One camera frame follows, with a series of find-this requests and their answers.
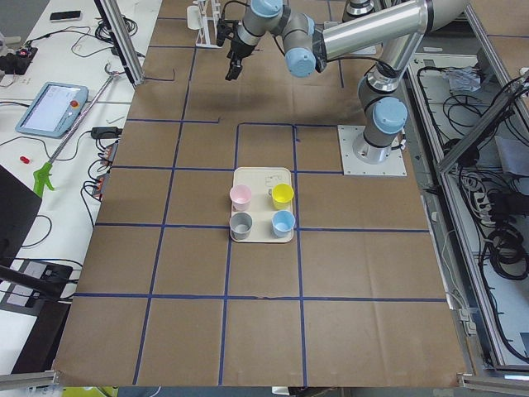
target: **black monitor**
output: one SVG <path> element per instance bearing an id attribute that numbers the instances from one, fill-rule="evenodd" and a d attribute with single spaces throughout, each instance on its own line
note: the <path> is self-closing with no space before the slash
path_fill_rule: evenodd
<path id="1" fill-rule="evenodd" d="M 9 267 L 29 233 L 42 199 L 0 165 L 0 265 Z"/>

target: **black connector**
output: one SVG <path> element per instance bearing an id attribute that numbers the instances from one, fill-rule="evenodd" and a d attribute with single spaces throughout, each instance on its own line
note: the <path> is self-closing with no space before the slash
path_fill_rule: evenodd
<path id="1" fill-rule="evenodd" d="M 122 134 L 123 129 L 118 127 L 94 127 L 90 132 L 93 139 L 117 139 Z"/>

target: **white mounting plate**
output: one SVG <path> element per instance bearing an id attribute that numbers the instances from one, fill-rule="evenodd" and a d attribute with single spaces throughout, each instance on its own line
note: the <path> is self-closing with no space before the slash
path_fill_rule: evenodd
<path id="1" fill-rule="evenodd" d="M 364 163 L 356 157 L 353 153 L 353 142 L 359 134 L 364 132 L 364 128 L 364 126 L 338 126 L 341 165 L 344 175 L 407 176 L 403 153 L 400 150 L 391 151 L 384 163 L 375 165 Z M 395 138 L 392 146 L 397 145 L 398 138 Z"/>

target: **tray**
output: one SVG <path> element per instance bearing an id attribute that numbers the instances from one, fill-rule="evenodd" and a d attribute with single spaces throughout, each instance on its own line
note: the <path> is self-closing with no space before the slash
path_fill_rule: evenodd
<path id="1" fill-rule="evenodd" d="M 276 237 L 272 231 L 272 217 L 278 212 L 272 203 L 272 189 L 276 184 L 292 186 L 290 171 L 280 167 L 240 167 L 233 174 L 233 186 L 245 184 L 251 189 L 251 202 L 244 211 L 252 217 L 250 235 L 244 240 L 233 239 L 234 242 L 275 242 L 284 243 L 292 240 L 292 230 L 285 237 Z M 292 212 L 292 203 L 286 208 Z M 231 215 L 240 211 L 231 208 Z"/>

